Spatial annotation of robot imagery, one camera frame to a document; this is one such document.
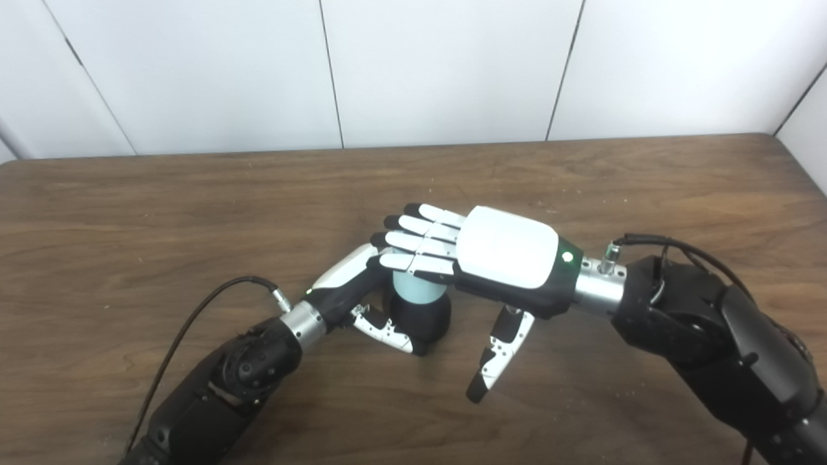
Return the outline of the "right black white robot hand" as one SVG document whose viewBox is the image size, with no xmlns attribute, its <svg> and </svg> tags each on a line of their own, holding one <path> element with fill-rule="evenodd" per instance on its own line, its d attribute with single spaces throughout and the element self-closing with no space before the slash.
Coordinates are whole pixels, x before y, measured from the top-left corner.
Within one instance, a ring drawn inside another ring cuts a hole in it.
<svg viewBox="0 0 827 465">
<path fill-rule="evenodd" d="M 502 304 L 466 391 L 473 403 L 496 385 L 535 321 L 564 314 L 573 303 L 583 251 L 545 223 L 481 205 L 462 215 L 410 203 L 384 226 L 370 241 L 387 253 L 370 258 L 368 267 Z"/>
</svg>

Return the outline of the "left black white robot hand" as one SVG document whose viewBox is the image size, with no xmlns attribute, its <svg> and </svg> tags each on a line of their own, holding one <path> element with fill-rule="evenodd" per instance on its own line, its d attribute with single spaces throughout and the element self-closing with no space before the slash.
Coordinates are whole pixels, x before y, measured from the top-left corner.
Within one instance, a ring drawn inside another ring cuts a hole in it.
<svg viewBox="0 0 827 465">
<path fill-rule="evenodd" d="M 376 265 L 389 253 L 366 243 L 325 271 L 308 289 L 299 308 L 308 315 L 310 329 L 296 330 L 302 347 L 308 347 L 335 329 L 354 327 L 366 336 L 402 353 L 425 356 L 428 348 L 422 341 L 405 333 L 393 318 L 374 310 L 363 300 L 384 287 L 390 271 Z"/>
</svg>

